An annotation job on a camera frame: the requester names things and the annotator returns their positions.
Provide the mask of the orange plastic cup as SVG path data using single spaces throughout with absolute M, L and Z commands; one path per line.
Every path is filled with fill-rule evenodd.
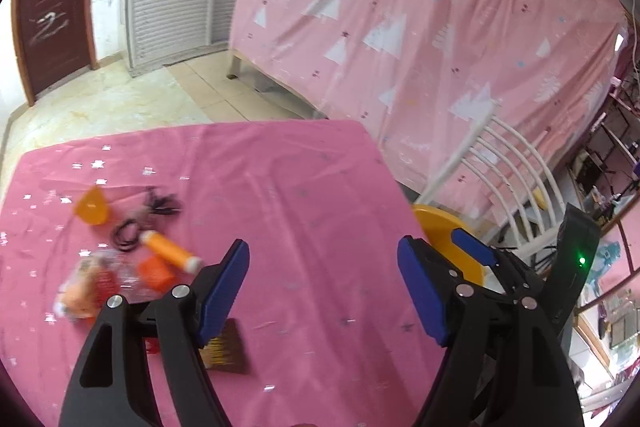
M 86 225 L 92 227 L 105 225 L 110 219 L 110 206 L 102 188 L 96 185 L 82 195 L 81 199 L 76 202 L 74 213 Z

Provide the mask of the cloth trash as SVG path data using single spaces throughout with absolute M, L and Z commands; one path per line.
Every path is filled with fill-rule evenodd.
M 130 297 L 139 283 L 132 264 L 119 251 L 85 253 L 58 288 L 53 303 L 56 317 L 92 321 L 113 295 Z

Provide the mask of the orange cardboard box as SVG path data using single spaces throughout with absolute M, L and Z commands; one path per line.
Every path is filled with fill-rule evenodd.
M 171 267 L 160 257 L 149 256 L 138 262 L 136 270 L 139 279 L 152 291 L 166 293 L 175 285 L 177 277 Z

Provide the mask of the dark red door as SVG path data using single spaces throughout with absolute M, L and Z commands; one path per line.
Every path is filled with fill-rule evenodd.
M 98 67 L 91 0 L 11 0 L 13 44 L 27 104 Z

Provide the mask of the yellow plastic trash bin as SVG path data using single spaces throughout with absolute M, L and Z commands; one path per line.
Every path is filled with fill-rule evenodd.
M 465 224 L 451 213 L 432 206 L 414 205 L 413 213 L 427 242 L 461 271 L 465 280 L 483 285 L 484 269 L 480 262 L 465 254 L 451 240 L 451 232 L 455 229 L 466 230 Z

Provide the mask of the white metal chair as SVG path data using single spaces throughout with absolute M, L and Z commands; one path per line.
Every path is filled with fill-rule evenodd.
M 498 202 L 506 222 L 494 233 L 511 236 L 515 256 L 527 260 L 555 245 L 565 215 L 566 202 L 558 182 L 536 146 L 496 115 L 491 102 L 454 153 L 416 199 L 430 205 L 437 192 L 460 169 L 475 176 Z

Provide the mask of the pink tree bed curtain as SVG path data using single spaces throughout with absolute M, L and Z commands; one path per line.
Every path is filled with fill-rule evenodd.
M 555 161 L 602 103 L 618 0 L 236 0 L 230 46 L 422 191 L 493 110 Z

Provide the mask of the pink star tablecloth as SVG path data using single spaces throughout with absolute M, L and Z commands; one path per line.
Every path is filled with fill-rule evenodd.
M 126 215 L 155 187 L 182 210 L 162 232 L 206 262 L 235 239 L 250 267 L 231 314 L 250 370 L 213 373 L 237 426 L 409 426 L 442 350 L 400 276 L 420 234 L 360 124 L 201 124 L 52 145 L 18 162 L 1 211 L 1 361 L 43 424 L 60 417 L 85 327 L 54 299 L 110 239 L 74 213 L 101 187 Z

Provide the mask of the orange thread spool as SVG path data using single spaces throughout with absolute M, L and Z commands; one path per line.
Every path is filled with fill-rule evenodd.
M 182 248 L 157 231 L 143 231 L 140 234 L 140 242 L 146 248 L 149 248 L 154 255 L 157 255 L 160 259 L 163 259 L 184 273 L 196 275 L 201 270 L 203 265 L 201 258 L 190 253 L 190 251 Z

